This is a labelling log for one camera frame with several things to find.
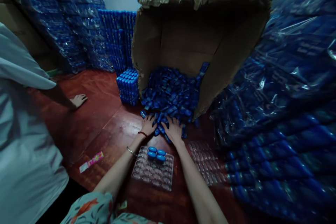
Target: red string bracelet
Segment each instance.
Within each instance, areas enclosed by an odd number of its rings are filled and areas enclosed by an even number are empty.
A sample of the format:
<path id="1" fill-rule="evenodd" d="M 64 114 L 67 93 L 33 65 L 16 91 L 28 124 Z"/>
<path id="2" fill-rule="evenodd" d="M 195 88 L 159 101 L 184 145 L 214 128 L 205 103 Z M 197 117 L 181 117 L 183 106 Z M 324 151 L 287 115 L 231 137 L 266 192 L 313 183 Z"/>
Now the red string bracelet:
<path id="1" fill-rule="evenodd" d="M 143 134 L 145 137 L 148 137 L 145 132 L 139 131 L 138 134 Z"/>

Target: woman's right hand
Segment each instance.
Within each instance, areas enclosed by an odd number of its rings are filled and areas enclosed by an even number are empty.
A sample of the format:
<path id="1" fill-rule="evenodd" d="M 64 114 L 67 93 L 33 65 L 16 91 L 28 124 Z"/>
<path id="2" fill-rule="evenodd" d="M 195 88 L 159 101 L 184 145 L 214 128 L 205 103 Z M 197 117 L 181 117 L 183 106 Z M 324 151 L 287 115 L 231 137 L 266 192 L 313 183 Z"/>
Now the woman's right hand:
<path id="1" fill-rule="evenodd" d="M 174 117 L 173 120 L 171 120 L 168 116 L 167 119 L 169 121 L 169 128 L 165 125 L 165 123 L 161 122 L 165 133 L 167 134 L 168 138 L 173 142 L 175 147 L 179 147 L 181 144 L 184 145 L 184 142 L 182 140 L 182 124 Z"/>

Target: cardboard box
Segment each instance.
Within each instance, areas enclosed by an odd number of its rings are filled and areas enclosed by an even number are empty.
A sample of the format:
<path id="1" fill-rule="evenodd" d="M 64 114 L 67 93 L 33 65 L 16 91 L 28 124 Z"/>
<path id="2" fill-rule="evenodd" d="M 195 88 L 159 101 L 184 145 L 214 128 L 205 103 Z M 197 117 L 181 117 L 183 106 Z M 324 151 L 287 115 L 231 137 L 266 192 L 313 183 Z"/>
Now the cardboard box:
<path id="1" fill-rule="evenodd" d="M 0 22 L 23 42 L 31 55 L 46 54 L 50 51 L 15 5 L 0 3 Z"/>
<path id="2" fill-rule="evenodd" d="M 138 0 L 132 61 L 139 92 L 157 66 L 196 77 L 210 62 L 194 118 L 232 81 L 259 40 L 272 0 Z"/>

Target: person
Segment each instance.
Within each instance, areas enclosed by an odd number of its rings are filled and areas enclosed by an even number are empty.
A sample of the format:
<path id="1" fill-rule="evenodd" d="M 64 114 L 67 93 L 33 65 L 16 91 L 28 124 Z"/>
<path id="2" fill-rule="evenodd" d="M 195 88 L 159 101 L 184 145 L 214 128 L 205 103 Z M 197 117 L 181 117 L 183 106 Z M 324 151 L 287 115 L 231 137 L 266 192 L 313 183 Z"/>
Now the person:
<path id="1" fill-rule="evenodd" d="M 69 181 L 62 155 L 24 86 L 39 89 L 70 110 L 87 100 L 85 94 L 68 99 L 23 43 L 0 23 L 1 223 L 36 223 Z"/>
<path id="2" fill-rule="evenodd" d="M 168 118 L 168 120 L 169 129 L 164 123 L 162 123 L 162 126 L 176 147 L 180 157 L 184 178 L 198 222 L 200 224 L 227 223 L 222 210 L 192 161 L 185 143 L 181 138 L 182 125 L 179 126 L 179 121 L 176 118 L 172 120 Z M 152 134 L 156 129 L 156 124 L 153 126 L 153 121 L 154 117 L 146 117 L 143 120 L 141 131 L 146 135 Z M 132 159 L 136 156 L 135 153 L 144 139 L 145 135 L 142 133 L 138 133 L 135 136 L 132 144 L 127 147 L 123 155 L 105 174 L 93 192 L 82 196 L 72 204 L 67 216 L 63 219 L 61 224 L 80 224 L 83 223 L 83 221 L 87 224 L 152 223 L 144 217 L 131 213 L 122 213 L 117 218 L 114 218 L 112 215 L 113 199 L 117 197 L 126 174 L 130 169 Z"/>

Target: floral sleeve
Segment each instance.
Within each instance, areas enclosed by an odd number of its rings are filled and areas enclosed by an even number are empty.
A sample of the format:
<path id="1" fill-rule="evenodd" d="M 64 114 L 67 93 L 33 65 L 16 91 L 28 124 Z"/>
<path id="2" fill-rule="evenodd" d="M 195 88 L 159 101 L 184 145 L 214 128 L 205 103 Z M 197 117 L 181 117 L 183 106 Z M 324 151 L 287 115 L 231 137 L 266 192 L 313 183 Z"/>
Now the floral sleeve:
<path id="1" fill-rule="evenodd" d="M 90 192 L 76 200 L 61 224 L 103 224 L 112 219 L 112 195 Z"/>
<path id="2" fill-rule="evenodd" d="M 76 200 L 61 224 L 150 224 L 156 223 L 133 213 L 112 214 L 113 201 L 110 193 L 90 192 Z"/>

